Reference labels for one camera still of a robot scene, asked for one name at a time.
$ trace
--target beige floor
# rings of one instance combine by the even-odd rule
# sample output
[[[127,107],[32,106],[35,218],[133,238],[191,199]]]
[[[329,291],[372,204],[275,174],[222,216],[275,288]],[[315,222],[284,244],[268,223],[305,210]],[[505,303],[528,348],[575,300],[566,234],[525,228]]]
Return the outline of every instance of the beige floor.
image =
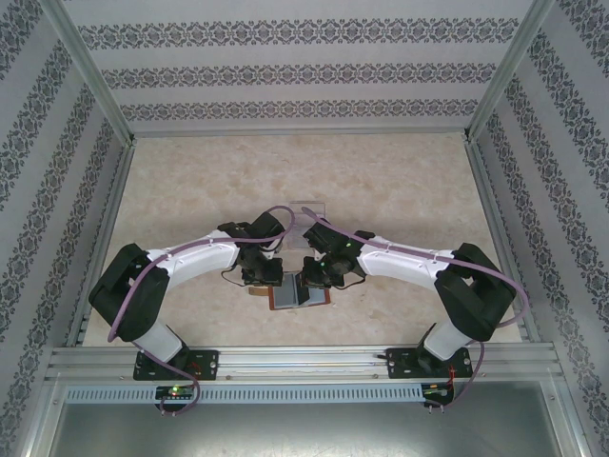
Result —
[[[173,246],[293,200],[325,202],[328,219],[345,229],[425,248],[466,241],[496,258],[456,133],[140,140],[108,258],[127,243]],[[300,269],[303,255],[285,251],[285,269]],[[332,290],[331,299],[270,311],[265,297],[211,272],[172,290],[161,316],[193,346],[417,343],[445,318],[435,292],[388,278]],[[85,345],[105,346],[107,335],[94,311]],[[494,336],[519,340],[515,326]]]

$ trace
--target patterned wallpaper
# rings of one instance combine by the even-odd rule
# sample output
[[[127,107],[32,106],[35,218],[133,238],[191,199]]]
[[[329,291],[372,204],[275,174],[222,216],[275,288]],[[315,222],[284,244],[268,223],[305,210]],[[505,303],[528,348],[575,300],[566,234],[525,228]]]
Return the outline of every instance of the patterned wallpaper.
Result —
[[[0,456],[8,457],[49,350],[66,342],[122,148],[39,4],[0,0],[0,15]]]
[[[609,14],[550,11],[479,138],[540,334],[609,455]]]
[[[66,2],[136,133],[465,128],[530,4]]]

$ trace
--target marble floor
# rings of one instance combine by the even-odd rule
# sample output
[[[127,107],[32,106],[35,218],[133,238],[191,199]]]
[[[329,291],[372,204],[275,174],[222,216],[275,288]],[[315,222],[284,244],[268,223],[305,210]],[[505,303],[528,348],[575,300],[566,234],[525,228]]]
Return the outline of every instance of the marble floor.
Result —
[[[457,133],[139,140],[108,259],[128,243],[174,246],[295,200],[325,202],[345,229],[422,248],[470,242],[496,261]],[[283,251],[285,270],[301,269],[304,255]],[[270,311],[266,297],[211,272],[170,291],[161,317],[192,346],[297,346],[417,343],[446,316],[437,293],[383,277],[333,289],[331,301]],[[85,346],[107,346],[107,335],[93,311]],[[493,337],[520,340],[515,326]]]

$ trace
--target black mounting plate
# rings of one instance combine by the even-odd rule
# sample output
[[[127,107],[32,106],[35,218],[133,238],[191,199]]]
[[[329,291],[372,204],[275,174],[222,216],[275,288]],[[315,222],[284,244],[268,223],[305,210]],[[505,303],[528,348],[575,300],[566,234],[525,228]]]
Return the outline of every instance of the black mounting plate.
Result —
[[[455,378],[470,378],[473,373],[467,348],[459,349],[443,366],[432,368],[431,372],[419,367],[416,348],[388,348],[383,358],[387,361],[389,379],[449,378],[451,367],[455,369]]]
[[[218,373],[218,359],[220,352],[217,350],[191,350],[188,353],[186,367],[183,369],[199,381],[215,381]],[[173,371],[161,367],[148,359],[143,352],[138,352],[133,369],[135,381],[181,381],[186,380]]]

